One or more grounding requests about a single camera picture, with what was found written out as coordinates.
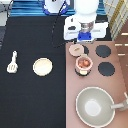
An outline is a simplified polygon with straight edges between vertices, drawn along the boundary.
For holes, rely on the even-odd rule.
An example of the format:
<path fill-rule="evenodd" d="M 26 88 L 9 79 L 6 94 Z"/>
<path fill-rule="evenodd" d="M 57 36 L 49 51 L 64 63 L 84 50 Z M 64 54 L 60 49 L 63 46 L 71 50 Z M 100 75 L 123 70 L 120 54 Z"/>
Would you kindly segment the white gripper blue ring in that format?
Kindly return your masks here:
<path fill-rule="evenodd" d="M 63 37 L 64 40 L 76 39 L 77 42 L 93 42 L 97 38 L 106 36 L 107 27 L 108 22 L 96 23 L 91 21 L 89 23 L 81 23 L 73 15 L 65 19 Z"/>

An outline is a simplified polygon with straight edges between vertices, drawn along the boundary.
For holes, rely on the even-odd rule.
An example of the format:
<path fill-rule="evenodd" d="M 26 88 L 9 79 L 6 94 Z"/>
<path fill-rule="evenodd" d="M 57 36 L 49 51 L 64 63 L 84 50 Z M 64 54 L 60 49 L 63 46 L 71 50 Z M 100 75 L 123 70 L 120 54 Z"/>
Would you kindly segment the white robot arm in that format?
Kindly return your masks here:
<path fill-rule="evenodd" d="M 75 14 L 65 19 L 64 39 L 92 42 L 104 38 L 108 23 L 96 23 L 99 0 L 73 1 Z M 69 5 L 70 0 L 44 0 L 44 11 L 46 14 L 64 14 Z"/>

